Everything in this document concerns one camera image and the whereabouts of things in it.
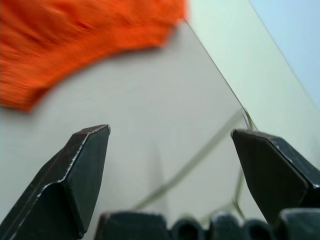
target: light blue wall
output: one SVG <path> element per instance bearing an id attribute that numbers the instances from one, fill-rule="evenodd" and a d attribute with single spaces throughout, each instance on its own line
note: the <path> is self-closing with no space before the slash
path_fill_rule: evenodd
<path id="1" fill-rule="evenodd" d="M 320 0 L 250 0 L 320 109 Z"/>
<path id="2" fill-rule="evenodd" d="M 281 136 L 320 169 L 319 108 L 250 1 L 189 2 L 189 24 L 257 128 Z"/>

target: orange cloth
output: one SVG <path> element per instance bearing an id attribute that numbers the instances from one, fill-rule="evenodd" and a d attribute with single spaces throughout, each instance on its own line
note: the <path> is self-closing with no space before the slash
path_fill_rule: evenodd
<path id="1" fill-rule="evenodd" d="M 1 0 L 0 104 L 29 112 L 75 70 L 163 45 L 184 13 L 184 0 Z"/>

